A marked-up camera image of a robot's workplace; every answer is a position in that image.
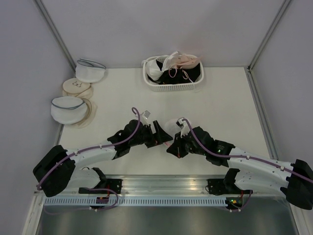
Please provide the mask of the pink-trimmed mesh laundry bag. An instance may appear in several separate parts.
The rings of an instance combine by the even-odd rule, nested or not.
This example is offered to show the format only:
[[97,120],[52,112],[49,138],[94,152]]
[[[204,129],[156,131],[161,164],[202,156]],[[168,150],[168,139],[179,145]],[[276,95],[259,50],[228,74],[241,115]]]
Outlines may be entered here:
[[169,142],[165,143],[166,147],[169,147],[169,146],[171,146],[174,143],[176,134],[178,134],[178,136],[180,137],[181,129],[176,124],[177,120],[178,120],[178,118],[175,118],[175,119],[171,119],[171,120],[169,120],[168,122],[165,123],[165,126],[164,126],[165,132],[167,134],[169,134],[173,138],[172,141],[169,141]]

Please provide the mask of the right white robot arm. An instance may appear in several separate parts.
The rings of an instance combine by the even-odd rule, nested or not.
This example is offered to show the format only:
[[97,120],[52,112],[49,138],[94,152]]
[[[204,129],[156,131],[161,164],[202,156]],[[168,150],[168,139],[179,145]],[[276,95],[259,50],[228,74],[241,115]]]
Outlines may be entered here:
[[177,158],[188,154],[205,156],[213,165],[227,167],[223,187],[228,193],[248,190],[276,194],[298,208],[313,208],[313,170],[303,160],[290,163],[256,156],[213,139],[200,127],[186,135],[176,133],[166,151]]

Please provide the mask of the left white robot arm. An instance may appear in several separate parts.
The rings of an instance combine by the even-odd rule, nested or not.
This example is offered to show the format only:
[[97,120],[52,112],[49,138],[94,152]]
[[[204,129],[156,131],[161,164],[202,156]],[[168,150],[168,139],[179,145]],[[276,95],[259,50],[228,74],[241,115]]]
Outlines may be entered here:
[[133,119],[104,144],[72,151],[56,145],[33,169],[38,181],[37,189],[42,190],[46,197],[56,196],[70,188],[77,188],[82,194],[92,191],[101,194],[107,188],[106,176],[96,167],[83,171],[84,167],[119,159],[138,145],[151,148],[172,140],[157,121],[143,124]]

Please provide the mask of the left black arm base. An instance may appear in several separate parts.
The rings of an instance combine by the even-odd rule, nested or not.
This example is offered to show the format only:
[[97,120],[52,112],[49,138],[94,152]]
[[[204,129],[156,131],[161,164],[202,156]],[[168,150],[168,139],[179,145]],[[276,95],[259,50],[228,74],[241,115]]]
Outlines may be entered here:
[[120,194],[122,190],[122,179],[107,179],[105,182],[101,181],[94,188],[79,188],[79,194],[107,194],[117,193]]

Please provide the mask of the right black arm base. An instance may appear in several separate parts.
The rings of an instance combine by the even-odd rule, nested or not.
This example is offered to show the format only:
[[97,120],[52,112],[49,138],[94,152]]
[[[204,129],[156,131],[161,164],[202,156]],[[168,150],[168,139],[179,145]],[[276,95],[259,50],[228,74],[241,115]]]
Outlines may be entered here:
[[212,195],[231,195],[231,194],[250,194],[250,190],[239,189],[235,185],[235,180],[226,180],[222,178],[207,179],[207,186],[209,194]]

